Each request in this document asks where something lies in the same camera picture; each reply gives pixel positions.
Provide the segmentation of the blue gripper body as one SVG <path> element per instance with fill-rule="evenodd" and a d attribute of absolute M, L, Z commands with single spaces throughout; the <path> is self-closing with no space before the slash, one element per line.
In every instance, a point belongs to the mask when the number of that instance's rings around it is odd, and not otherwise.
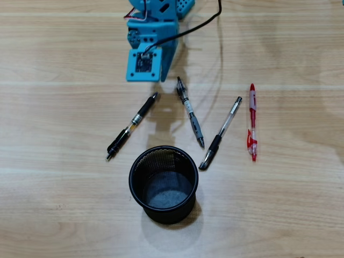
<path fill-rule="evenodd" d="M 127 39 L 132 49 L 139 49 L 153 45 L 159 40 L 169 38 L 179 32 L 177 19 L 138 21 L 130 19 L 127 21 Z"/>

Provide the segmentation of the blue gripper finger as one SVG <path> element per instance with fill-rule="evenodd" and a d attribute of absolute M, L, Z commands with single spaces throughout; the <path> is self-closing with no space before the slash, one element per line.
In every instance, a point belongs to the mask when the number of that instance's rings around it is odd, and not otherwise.
<path fill-rule="evenodd" d="M 161 82 L 164 82 L 167 78 L 176 49 L 177 49 L 177 44 L 162 47 L 162 62 L 161 62 L 161 77 L 160 77 Z"/>

